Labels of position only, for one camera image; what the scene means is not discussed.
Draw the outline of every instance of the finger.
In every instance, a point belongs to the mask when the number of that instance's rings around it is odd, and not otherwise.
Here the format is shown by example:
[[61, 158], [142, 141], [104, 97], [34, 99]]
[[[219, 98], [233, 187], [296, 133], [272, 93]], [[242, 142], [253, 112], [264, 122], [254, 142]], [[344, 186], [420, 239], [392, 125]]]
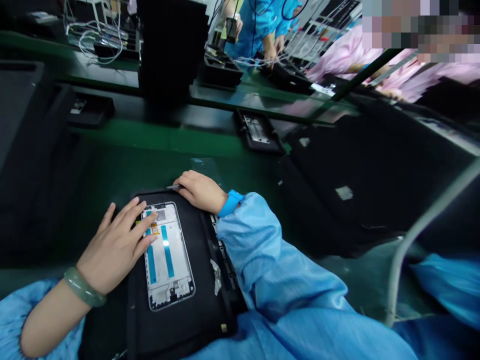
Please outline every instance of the finger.
[[180, 189], [178, 190], [178, 193], [182, 195], [185, 199], [187, 199], [190, 204], [192, 205], [194, 204], [194, 201], [195, 201], [194, 195], [190, 191], [188, 191], [188, 189], [186, 188]]
[[191, 189], [193, 185], [193, 180], [186, 176], [180, 176], [177, 180], [173, 182], [174, 185], [183, 185], [184, 188], [186, 189]]
[[156, 212], [152, 212], [133, 228], [131, 234], [135, 238], [135, 241], [138, 241], [147, 231], [147, 229], [152, 226], [152, 224], [157, 220], [157, 216], [158, 215]]
[[115, 211], [115, 203], [112, 202], [110, 204], [110, 206], [108, 207], [108, 209], [106, 210], [105, 215], [103, 215], [103, 219], [101, 220], [100, 226], [98, 227], [98, 230], [96, 231], [97, 234], [104, 231], [112, 223], [112, 216], [114, 215], [114, 211]]
[[113, 219], [113, 222], [111, 223], [114, 228], [116, 228], [122, 219], [124, 218], [125, 214], [130, 211], [133, 207], [137, 206], [139, 203], [140, 199], [138, 196], [134, 197], [130, 202], [125, 205], [125, 207], [118, 213], [118, 215]]
[[195, 179], [195, 177], [198, 175], [199, 173], [196, 172], [196, 171], [193, 171], [193, 170], [188, 170], [188, 171], [184, 171], [182, 172], [181, 176], [183, 177], [186, 177], [188, 179]]
[[139, 217], [139, 215], [145, 210], [147, 207], [147, 202], [142, 201], [137, 206], [132, 207], [123, 217], [118, 227], [129, 231], [132, 228], [135, 220]]
[[157, 235], [147, 235], [140, 240], [133, 250], [133, 259], [136, 262], [149, 248], [150, 245], [158, 238]]

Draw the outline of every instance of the white label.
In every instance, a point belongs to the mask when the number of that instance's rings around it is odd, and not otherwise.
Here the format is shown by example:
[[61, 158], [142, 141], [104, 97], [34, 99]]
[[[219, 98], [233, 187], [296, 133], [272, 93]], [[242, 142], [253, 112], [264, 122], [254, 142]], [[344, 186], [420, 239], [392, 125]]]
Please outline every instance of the white label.
[[339, 187], [335, 189], [335, 191], [343, 201], [350, 200], [354, 197], [354, 192], [348, 186]]

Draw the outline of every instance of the right hand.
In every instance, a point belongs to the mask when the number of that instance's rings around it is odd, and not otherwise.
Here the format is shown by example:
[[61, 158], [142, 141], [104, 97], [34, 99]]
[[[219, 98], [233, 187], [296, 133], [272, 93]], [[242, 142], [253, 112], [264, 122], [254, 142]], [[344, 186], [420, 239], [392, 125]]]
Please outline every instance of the right hand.
[[184, 171], [173, 182], [174, 185], [183, 185], [178, 193], [190, 204], [201, 210], [218, 215], [229, 196], [211, 178], [193, 170]]
[[378, 69], [377, 71], [375, 71], [375, 72], [373, 73], [373, 75], [370, 76], [370, 79], [375, 80], [375, 79], [378, 78], [380, 75], [385, 74], [388, 70], [390, 70], [390, 66], [389, 66], [389, 65], [384, 65], [384, 66], [382, 66], [380, 69]]
[[235, 33], [235, 39], [239, 38], [240, 32], [242, 31], [242, 28], [244, 27], [244, 22], [242, 21], [242, 18], [240, 17], [240, 14], [236, 17], [236, 33]]
[[270, 47], [265, 49], [265, 60], [271, 62], [269, 65], [270, 69], [274, 68], [274, 63], [277, 61], [277, 52], [275, 51], [274, 47]]

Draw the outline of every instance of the phone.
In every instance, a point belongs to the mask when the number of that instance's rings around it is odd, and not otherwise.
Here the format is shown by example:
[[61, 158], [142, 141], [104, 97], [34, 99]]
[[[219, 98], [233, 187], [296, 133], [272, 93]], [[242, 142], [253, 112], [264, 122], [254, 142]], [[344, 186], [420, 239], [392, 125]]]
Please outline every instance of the phone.
[[149, 205], [142, 220], [152, 212], [158, 216], [143, 236], [157, 235], [145, 252], [148, 303], [156, 312], [191, 298], [196, 288], [177, 206], [172, 201]]

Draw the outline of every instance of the cuff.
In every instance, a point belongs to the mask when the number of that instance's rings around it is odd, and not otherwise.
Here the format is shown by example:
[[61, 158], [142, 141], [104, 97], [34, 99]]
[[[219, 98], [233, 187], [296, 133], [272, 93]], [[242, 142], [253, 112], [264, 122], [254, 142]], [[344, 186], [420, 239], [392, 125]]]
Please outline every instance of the cuff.
[[[2, 359], [28, 359], [20, 348], [22, 328], [30, 312], [57, 283], [57, 279], [37, 281], [14, 291], [0, 301], [0, 349]], [[77, 359], [84, 324], [85, 318], [70, 331], [51, 353], [42, 359]]]

